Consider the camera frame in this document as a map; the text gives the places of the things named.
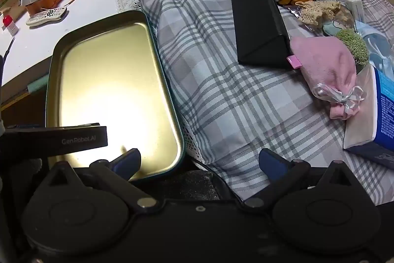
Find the white remote control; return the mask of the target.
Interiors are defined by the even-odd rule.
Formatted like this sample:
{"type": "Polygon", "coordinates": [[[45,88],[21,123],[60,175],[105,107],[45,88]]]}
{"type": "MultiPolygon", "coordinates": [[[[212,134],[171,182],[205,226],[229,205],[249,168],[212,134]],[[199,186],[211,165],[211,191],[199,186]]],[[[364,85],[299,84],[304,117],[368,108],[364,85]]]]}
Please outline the white remote control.
{"type": "Polygon", "coordinates": [[[66,12],[66,7],[44,10],[29,17],[26,21],[26,26],[36,27],[50,22],[60,21],[66,12]]]}

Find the light blue face mask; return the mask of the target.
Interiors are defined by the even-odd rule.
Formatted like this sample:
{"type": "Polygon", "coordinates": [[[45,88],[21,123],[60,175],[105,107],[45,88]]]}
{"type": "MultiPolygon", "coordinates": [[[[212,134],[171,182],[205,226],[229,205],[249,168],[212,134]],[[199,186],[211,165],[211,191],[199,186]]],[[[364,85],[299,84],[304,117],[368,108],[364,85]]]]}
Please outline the light blue face mask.
{"type": "Polygon", "coordinates": [[[358,34],[366,43],[369,63],[388,78],[393,79],[393,45],[374,27],[356,21],[358,34]]]}

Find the blue Tempo tissue box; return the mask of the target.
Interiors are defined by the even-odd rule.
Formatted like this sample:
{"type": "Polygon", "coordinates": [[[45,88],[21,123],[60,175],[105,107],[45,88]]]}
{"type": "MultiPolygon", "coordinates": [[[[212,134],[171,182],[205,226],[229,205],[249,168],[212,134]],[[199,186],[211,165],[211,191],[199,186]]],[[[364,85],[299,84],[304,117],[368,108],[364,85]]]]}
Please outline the blue Tempo tissue box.
{"type": "Polygon", "coordinates": [[[346,121],[343,149],[393,169],[393,81],[372,65],[357,75],[366,93],[346,121]]]}

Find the green foam edge guard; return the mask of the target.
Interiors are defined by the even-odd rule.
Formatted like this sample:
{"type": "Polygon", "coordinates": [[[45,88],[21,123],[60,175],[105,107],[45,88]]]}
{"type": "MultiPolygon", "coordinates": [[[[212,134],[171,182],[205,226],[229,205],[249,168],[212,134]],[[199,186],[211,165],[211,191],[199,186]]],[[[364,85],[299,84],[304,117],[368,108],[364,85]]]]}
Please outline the green foam edge guard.
{"type": "Polygon", "coordinates": [[[40,90],[41,88],[46,87],[47,84],[48,84],[48,80],[46,78],[37,79],[27,86],[27,90],[29,93],[34,93],[40,90]]]}

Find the beige crochet lace cloth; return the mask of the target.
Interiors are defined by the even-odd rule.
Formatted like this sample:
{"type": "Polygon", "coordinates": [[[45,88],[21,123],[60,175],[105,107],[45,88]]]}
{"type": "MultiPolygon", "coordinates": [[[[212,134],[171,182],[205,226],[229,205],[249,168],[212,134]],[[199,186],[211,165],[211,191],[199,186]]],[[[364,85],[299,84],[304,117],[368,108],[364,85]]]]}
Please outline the beige crochet lace cloth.
{"type": "Polygon", "coordinates": [[[298,1],[295,3],[300,7],[298,18],[305,25],[320,27],[323,22],[332,21],[341,8],[339,1],[298,1]]]}

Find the sachet pouch with blue sock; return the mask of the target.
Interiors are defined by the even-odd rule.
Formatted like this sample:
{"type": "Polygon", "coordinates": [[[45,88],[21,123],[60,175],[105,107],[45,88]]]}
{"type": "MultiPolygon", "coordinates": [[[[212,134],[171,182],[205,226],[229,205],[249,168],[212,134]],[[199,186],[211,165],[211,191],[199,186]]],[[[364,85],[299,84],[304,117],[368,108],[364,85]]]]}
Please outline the sachet pouch with blue sock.
{"type": "Polygon", "coordinates": [[[345,6],[335,13],[332,21],[326,21],[322,25],[323,34],[325,36],[336,36],[341,30],[350,29],[356,31],[355,20],[353,14],[345,6]]]}

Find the pink drawstring cloth pouch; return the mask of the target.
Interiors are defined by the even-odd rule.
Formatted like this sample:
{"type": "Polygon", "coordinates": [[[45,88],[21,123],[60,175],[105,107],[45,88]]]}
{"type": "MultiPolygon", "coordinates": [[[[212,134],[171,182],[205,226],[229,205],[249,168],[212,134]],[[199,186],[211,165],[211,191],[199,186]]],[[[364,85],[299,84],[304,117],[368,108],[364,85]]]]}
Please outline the pink drawstring cloth pouch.
{"type": "Polygon", "coordinates": [[[330,118],[354,116],[367,93],[356,84],[355,60],[347,46],[336,37],[293,37],[290,46],[291,59],[298,60],[313,96],[330,103],[330,118]]]}

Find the red cap white bottle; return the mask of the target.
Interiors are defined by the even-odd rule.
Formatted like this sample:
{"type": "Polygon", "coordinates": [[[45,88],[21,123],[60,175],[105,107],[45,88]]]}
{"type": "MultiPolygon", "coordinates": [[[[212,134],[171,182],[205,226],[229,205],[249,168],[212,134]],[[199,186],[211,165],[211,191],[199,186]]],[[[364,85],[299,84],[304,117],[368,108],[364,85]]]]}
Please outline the red cap white bottle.
{"type": "Polygon", "coordinates": [[[18,33],[19,28],[16,26],[13,18],[10,15],[6,15],[3,18],[3,24],[11,36],[14,37],[18,33]]]}

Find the green crochet round scrubber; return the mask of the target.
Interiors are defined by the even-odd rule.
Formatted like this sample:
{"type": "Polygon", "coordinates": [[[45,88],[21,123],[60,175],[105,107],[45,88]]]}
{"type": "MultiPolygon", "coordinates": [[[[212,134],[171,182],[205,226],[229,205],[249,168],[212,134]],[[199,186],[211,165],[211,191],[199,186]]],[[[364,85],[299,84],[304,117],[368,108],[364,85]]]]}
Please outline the green crochet round scrubber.
{"type": "Polygon", "coordinates": [[[369,52],[363,38],[353,29],[342,29],[336,34],[351,52],[356,64],[365,67],[369,62],[369,52]]]}

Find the black pen knife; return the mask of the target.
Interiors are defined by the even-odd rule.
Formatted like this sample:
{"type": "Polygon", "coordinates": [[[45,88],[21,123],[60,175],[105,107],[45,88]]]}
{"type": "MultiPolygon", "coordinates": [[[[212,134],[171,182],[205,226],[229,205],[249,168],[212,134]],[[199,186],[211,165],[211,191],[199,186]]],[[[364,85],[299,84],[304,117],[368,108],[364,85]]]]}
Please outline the black pen knife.
{"type": "Polygon", "coordinates": [[[7,47],[7,49],[6,49],[5,53],[4,53],[4,56],[3,56],[4,59],[6,59],[6,56],[8,56],[14,41],[15,41],[15,37],[13,37],[10,40],[9,45],[8,45],[8,47],[7,47]]]}

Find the gold metal tin tray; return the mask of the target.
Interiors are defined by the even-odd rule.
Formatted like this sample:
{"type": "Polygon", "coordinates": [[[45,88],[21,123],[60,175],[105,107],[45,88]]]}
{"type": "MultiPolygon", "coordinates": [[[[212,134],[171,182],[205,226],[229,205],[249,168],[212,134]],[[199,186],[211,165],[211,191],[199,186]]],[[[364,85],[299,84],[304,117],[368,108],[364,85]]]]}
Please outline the gold metal tin tray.
{"type": "Polygon", "coordinates": [[[46,97],[49,127],[98,123],[105,147],[49,159],[74,168],[112,161],[136,148],[143,179],[173,170],[184,138],[146,15],[118,13],[64,35],[51,58],[46,97]]]}

